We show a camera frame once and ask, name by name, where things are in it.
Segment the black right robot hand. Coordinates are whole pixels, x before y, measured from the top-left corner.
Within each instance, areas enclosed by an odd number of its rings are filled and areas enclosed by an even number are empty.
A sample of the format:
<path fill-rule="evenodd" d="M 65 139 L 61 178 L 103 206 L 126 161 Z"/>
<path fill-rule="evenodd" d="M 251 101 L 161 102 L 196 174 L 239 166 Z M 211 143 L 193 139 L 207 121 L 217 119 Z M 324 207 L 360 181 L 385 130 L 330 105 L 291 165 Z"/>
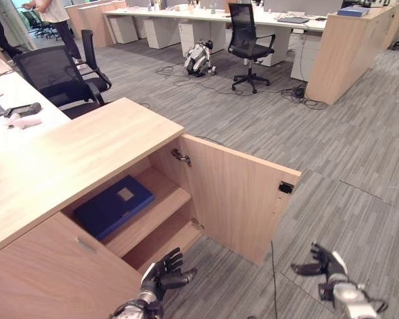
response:
<path fill-rule="evenodd" d="M 348 272 L 345 262 L 336 251 L 329 251 L 317 242 L 312 242 L 310 253 L 315 263 L 291 264 L 291 269 L 301 276 L 325 275 L 328 283 L 346 282 Z"/>

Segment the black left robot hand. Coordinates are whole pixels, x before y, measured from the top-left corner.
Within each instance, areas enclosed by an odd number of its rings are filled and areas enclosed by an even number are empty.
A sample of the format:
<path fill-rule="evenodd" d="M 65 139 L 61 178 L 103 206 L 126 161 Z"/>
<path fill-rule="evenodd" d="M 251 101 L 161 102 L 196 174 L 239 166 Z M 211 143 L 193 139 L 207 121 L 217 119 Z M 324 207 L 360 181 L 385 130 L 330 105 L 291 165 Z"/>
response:
<path fill-rule="evenodd" d="M 168 290 L 188 285 L 198 273 L 195 267 L 182 272 L 183 263 L 181 249 L 173 249 L 161 260 L 150 265 L 142 277 L 141 289 L 149 290 L 159 301 L 163 301 Z"/>

